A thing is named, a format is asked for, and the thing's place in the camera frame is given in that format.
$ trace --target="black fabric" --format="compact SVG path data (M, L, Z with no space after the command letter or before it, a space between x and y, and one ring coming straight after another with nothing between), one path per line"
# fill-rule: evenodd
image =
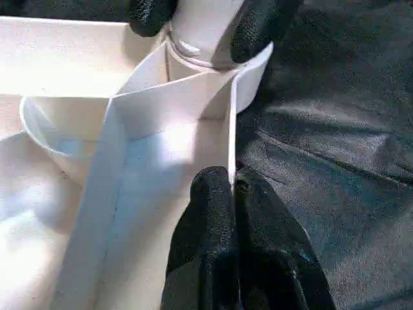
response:
M128 2L19 14L128 21ZM305 228L339 309L413 309L412 34L402 0L305 1L238 115L238 161Z
M260 175L243 169L234 206L227 170L191 186L172 236L162 309L335 309L298 222Z

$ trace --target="white cylinder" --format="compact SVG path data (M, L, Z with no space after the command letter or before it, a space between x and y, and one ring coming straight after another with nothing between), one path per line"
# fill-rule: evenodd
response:
M244 0L179 0L171 33L177 51L188 61L232 68L230 47L236 16Z

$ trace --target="black glove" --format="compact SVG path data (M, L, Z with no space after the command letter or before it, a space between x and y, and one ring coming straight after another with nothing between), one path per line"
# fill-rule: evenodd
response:
M243 63L269 42L283 38L303 0L245 0L231 56ZM144 37L156 35L174 15L177 0L131 0L130 26Z
M201 171L172 237L162 309L335 309L305 231L243 169L236 205L223 167Z

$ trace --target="white bowl-shaped part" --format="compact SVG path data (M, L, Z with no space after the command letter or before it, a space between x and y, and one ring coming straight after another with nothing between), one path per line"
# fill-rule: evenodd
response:
M71 179L83 184L108 98L25 97L20 117L29 136Z

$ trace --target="white surface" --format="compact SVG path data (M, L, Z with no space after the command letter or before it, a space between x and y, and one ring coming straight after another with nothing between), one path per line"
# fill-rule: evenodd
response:
M174 44L186 60L214 68L236 64L230 46L244 0L179 0L172 18Z
M25 133L0 140L0 309L43 310L81 188Z
M22 99L20 116L28 135L78 184L88 174L108 98Z
M84 118L83 107L70 108L61 98L88 101L123 94L106 113L52 309L151 309L159 304L170 237L188 202L193 176L207 165L224 165L234 180L236 112L255 96L272 45L239 70L218 72L181 59L168 40L145 58L157 39L139 38L126 24L0 17L0 35L0 74L8 77L0 83L7 102L0 107L4 134L18 129L15 103L21 94L50 96L55 104L49 106L76 116L75 123ZM50 122L59 133L74 127L63 116ZM13 125L10 130L7 123ZM88 132L81 124L75 128L80 136ZM19 261L23 256L13 256L7 241L8 266L19 262L10 272L34 261L37 272L16 278L19 285L2 287L0 309L43 310L70 233L74 213L66 217L66 212L76 211L81 189L27 135L16 137L24 138L7 139L8 155L0 153L0 212L35 208L34 218L50 218L52 231L57 218L65 219L65 229L61 239L54 239L54 232L43 233L30 217L1 218L0 225L7 225L0 238L20 240L27 257ZM78 146L76 140L37 140L49 153L54 145L58 155L67 146L72 151ZM41 186L31 189L36 182ZM14 229L19 225L39 232L34 234L39 248L24 247L33 235ZM14 233L20 239L12 239ZM40 255L43 249L51 256Z
M0 95L0 139L21 131L20 100L21 96Z
M0 38L0 94L61 97L112 96L159 40L127 23L1 16Z
M253 99L271 51L234 83L200 68L112 99L51 309L159 308L170 239L191 181L211 165L226 167L234 181L236 110ZM144 64L162 59L159 53L164 45Z

